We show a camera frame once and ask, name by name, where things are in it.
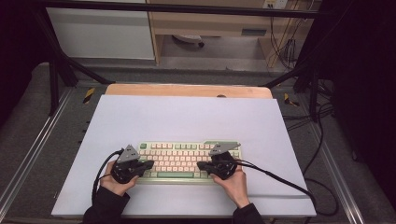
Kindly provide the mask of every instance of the electrical outlet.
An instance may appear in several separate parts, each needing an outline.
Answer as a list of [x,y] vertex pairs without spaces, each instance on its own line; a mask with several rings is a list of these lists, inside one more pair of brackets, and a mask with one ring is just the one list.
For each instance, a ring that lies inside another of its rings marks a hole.
[[288,0],[265,0],[262,8],[284,9]]

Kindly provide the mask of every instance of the keyboard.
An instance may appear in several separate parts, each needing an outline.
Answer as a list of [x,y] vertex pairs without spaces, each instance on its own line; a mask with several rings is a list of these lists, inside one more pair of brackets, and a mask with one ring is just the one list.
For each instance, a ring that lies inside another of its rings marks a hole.
[[[206,171],[200,171],[198,161],[211,161],[209,154],[217,143],[205,142],[142,142],[138,146],[140,161],[154,161],[154,166],[139,178],[139,184],[213,184]],[[236,159],[241,158],[241,148],[229,150]]]

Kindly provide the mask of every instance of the hand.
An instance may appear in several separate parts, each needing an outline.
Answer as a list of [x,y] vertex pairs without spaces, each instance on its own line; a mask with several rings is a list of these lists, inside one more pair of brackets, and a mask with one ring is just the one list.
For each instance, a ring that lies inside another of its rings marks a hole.
[[222,180],[220,177],[211,174],[213,181],[222,186],[228,197],[238,206],[243,208],[250,204],[248,200],[247,176],[242,170],[242,166],[236,167],[235,173],[228,179]]
[[139,178],[139,176],[138,175],[135,176],[134,178],[131,179],[131,181],[129,181],[126,184],[120,184],[110,174],[114,163],[115,163],[115,161],[111,161],[107,164],[107,168],[105,171],[106,176],[103,177],[102,179],[100,179],[100,185],[102,187],[110,190],[111,192],[118,194],[122,197],[128,189],[131,189],[134,187],[134,185],[136,184],[137,178]]

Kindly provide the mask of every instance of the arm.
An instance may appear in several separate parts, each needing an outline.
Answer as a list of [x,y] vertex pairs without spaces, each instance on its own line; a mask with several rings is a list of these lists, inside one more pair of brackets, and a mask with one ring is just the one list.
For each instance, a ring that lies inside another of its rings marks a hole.
[[84,214],[84,224],[120,223],[122,211],[130,199],[126,191],[134,187],[138,176],[127,184],[120,184],[111,175],[107,175],[110,174],[113,164],[114,161],[107,164],[105,177],[100,180],[93,205]]
[[228,179],[222,180],[216,175],[211,175],[215,183],[221,185],[237,208],[233,212],[235,224],[258,224],[263,223],[262,216],[256,206],[248,199],[247,176],[242,167],[238,166],[235,173]]

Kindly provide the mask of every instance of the black sleeve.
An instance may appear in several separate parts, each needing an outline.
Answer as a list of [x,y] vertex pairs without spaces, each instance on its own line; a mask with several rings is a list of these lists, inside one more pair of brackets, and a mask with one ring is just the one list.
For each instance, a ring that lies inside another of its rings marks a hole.
[[121,214],[129,202],[129,195],[123,197],[111,192],[108,189],[99,187],[96,198],[84,214],[84,224],[118,224],[120,223]]
[[233,223],[234,224],[262,224],[262,216],[257,211],[256,206],[253,203],[243,207],[236,208],[233,212]]

